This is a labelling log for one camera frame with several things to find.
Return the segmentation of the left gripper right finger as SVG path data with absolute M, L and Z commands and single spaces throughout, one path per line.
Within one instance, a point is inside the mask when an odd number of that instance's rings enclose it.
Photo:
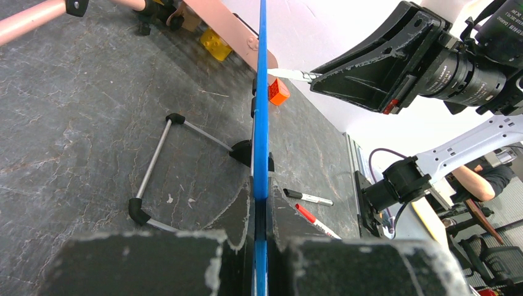
M 270 178 L 267 199 L 269 295 L 304 295 L 299 292 L 298 280 L 306 275 L 308 262 L 301 247 L 305 239 L 324 236 L 287 201 L 283 188 Z

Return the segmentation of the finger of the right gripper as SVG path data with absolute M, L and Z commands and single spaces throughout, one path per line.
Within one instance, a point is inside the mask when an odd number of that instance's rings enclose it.
M 414 16 L 418 12 L 427 14 L 431 19 L 437 19 L 437 16 L 425 7 L 421 7 L 413 2 L 400 1 L 393 12 L 372 34 L 344 54 L 315 68 L 315 73 L 325 74 L 328 71 L 377 49 L 379 46 L 385 44 L 385 42 L 390 41 L 394 36 L 396 36 L 412 19 L 414 19 Z
M 321 74 L 310 89 L 365 110 L 397 114 L 419 94 L 436 49 L 434 38 L 394 36 L 370 53 Z

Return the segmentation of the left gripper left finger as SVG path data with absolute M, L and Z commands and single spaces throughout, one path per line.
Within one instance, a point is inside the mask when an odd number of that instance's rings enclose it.
M 251 295 L 254 277 L 252 179 L 196 238 L 196 295 Z

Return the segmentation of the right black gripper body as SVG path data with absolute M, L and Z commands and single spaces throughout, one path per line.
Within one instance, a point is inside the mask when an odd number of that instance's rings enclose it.
M 389 78 L 399 78 L 382 103 L 382 113 L 398 113 L 416 96 L 444 101 L 452 114 L 466 107 L 477 113 L 507 111 L 507 13 L 482 12 L 469 18 L 459 38 L 451 23 L 433 12 L 393 12 L 384 22 L 384 53 L 403 62 Z

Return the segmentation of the blue framed whiteboard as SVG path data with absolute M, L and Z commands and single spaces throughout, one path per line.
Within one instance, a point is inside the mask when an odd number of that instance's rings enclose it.
M 267 215 L 266 201 L 269 195 L 269 118 L 268 118 L 268 48 L 267 48 L 267 13 L 266 1 L 260 2 L 258 58 L 256 98 L 253 103 L 252 148 L 250 161 L 250 176 L 252 180 L 252 195 L 254 198 L 254 214 L 251 217 L 254 225 L 254 242 L 252 258 L 252 295 L 268 294 L 268 250 L 267 250 Z M 173 123 L 186 125 L 194 131 L 208 137 L 216 143 L 227 147 L 224 143 L 192 126 L 178 113 L 166 117 L 166 125 L 152 156 L 150 164 L 139 187 L 138 193 L 128 202 L 128 213 L 131 219 L 143 226 L 149 224 L 155 228 L 173 232 L 175 229 L 153 220 L 142 210 L 142 196 L 147 186 L 152 170 L 160 155 L 167 134 Z

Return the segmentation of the green whiteboard marker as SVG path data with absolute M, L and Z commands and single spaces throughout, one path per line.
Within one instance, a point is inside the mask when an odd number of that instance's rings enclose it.
M 285 78 L 289 80 L 304 81 L 311 83 L 313 80 L 319 78 L 321 74 L 304 72 L 301 70 L 290 70 L 284 68 L 271 68 L 267 70 L 267 74 L 274 76 L 276 78 Z

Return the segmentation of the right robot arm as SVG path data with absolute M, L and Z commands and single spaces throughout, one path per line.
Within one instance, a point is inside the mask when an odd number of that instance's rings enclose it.
M 363 109 L 396 114 L 417 96 L 444 102 L 452 114 L 468 107 L 492 117 L 441 146 L 389 166 L 365 186 L 355 173 L 361 237 L 383 235 L 381 211 L 432 192 L 447 174 L 522 139 L 522 2 L 493 1 L 450 33 L 441 2 L 401 1 L 384 23 L 346 53 L 314 69 L 310 89 Z

